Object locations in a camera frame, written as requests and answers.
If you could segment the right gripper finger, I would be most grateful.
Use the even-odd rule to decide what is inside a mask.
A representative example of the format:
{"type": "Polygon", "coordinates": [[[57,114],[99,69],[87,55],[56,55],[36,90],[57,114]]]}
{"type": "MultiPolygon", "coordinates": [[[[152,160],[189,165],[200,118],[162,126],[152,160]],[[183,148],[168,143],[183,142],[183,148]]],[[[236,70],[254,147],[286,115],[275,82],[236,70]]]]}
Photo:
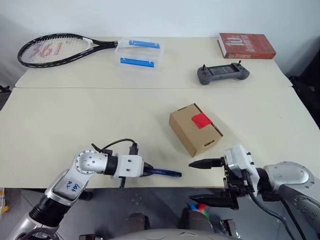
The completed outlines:
{"type": "Polygon", "coordinates": [[[230,195],[226,193],[220,194],[198,194],[191,195],[189,198],[199,204],[204,204],[209,207],[217,207],[217,208],[237,208],[237,199],[232,198],[230,195]]]}
{"type": "Polygon", "coordinates": [[[222,158],[204,158],[201,160],[191,162],[188,166],[196,169],[218,168],[223,166],[223,159],[222,158]]]}

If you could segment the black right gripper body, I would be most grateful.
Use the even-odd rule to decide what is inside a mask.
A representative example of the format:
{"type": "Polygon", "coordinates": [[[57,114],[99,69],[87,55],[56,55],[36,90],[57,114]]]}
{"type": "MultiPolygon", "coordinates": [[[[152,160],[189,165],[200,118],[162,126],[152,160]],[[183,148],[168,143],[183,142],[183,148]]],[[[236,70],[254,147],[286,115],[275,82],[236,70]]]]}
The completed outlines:
{"type": "Polygon", "coordinates": [[[238,210],[238,197],[245,197],[252,194],[253,183],[250,177],[250,172],[247,169],[240,169],[239,167],[236,167],[231,170],[227,160],[227,156],[224,156],[224,192],[222,193],[223,198],[221,200],[220,207],[238,210]]]}

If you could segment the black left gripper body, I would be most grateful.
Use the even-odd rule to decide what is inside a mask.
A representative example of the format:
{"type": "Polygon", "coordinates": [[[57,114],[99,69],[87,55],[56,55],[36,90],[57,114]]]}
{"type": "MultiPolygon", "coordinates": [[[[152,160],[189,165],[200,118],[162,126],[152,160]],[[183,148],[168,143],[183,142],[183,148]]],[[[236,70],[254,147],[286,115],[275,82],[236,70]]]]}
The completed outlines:
{"type": "Polygon", "coordinates": [[[125,187],[127,178],[144,176],[144,161],[123,161],[119,164],[120,188],[125,187]]]}

